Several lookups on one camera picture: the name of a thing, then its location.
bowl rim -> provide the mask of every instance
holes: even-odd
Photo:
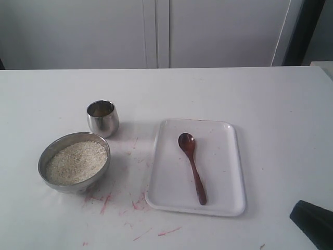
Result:
[[[48,149],[49,147],[51,147],[51,146],[53,146],[54,144],[58,143],[58,142],[61,141],[62,139],[66,138],[66,137],[68,137],[68,136],[70,136],[70,135],[77,135],[77,134],[91,134],[91,135],[95,135],[95,136],[99,137],[103,142],[105,142],[106,145],[107,145],[107,149],[108,149],[107,152],[106,152],[106,153],[107,153],[107,159],[106,159],[106,162],[105,162],[104,165],[101,167],[101,169],[99,169],[99,170],[97,171],[97,173],[95,173],[93,176],[89,177],[88,179],[85,179],[85,180],[80,181],[80,182],[78,182],[78,183],[75,183],[75,184],[69,184],[69,185],[57,185],[57,184],[54,184],[54,183],[49,182],[49,181],[48,181],[48,180],[42,175],[42,173],[41,173],[41,160],[42,160],[42,156],[43,156],[43,154],[47,151],[47,149]],[[91,133],[91,132],[76,132],[76,133],[66,134],[66,135],[64,135],[64,136],[62,136],[62,137],[56,139],[56,140],[53,141],[52,143],[50,143],[50,144],[44,149],[44,151],[42,152],[42,154],[41,154],[41,156],[40,156],[40,158],[39,158],[39,160],[38,160],[38,172],[39,172],[40,176],[42,177],[42,179],[43,179],[46,183],[48,183],[48,184],[50,184],[50,185],[58,186],[58,187],[78,186],[78,185],[82,184],[83,182],[86,182],[86,181],[90,180],[90,179],[93,178],[95,175],[97,175],[99,172],[101,172],[102,169],[104,169],[105,164],[107,164],[107,163],[110,161],[110,156],[111,156],[111,155],[110,155],[110,146],[109,146],[109,143],[108,143],[103,137],[99,136],[98,134],[94,134],[94,133]]]

white tray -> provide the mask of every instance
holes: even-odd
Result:
[[[189,160],[178,145],[184,132],[196,140],[195,162],[207,195],[204,206],[198,201]],[[163,121],[146,200],[151,207],[168,211],[240,215],[246,201],[234,127],[220,121]]]

uncooked rice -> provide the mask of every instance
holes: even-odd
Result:
[[[72,144],[48,163],[46,178],[56,185],[72,185],[96,174],[107,160],[106,150],[97,142]]]

reddish-brown spoon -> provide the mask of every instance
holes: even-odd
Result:
[[[204,192],[204,188],[193,159],[194,149],[196,148],[196,141],[194,140],[194,137],[192,135],[188,133],[183,133],[178,138],[178,144],[179,147],[181,147],[181,149],[184,151],[185,155],[188,157],[189,162],[191,163],[194,183],[196,185],[199,202],[200,204],[205,205],[207,203],[206,193]]]

spoon handle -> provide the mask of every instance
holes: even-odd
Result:
[[[197,190],[197,194],[198,194],[198,198],[199,198],[199,202],[202,205],[205,205],[207,203],[207,197],[206,197],[206,193],[204,191],[200,176],[198,174],[196,165],[194,163],[193,158],[189,160],[191,162],[191,166],[192,166],[192,172],[193,172],[193,176],[194,176],[194,183],[196,185],[196,190]]]

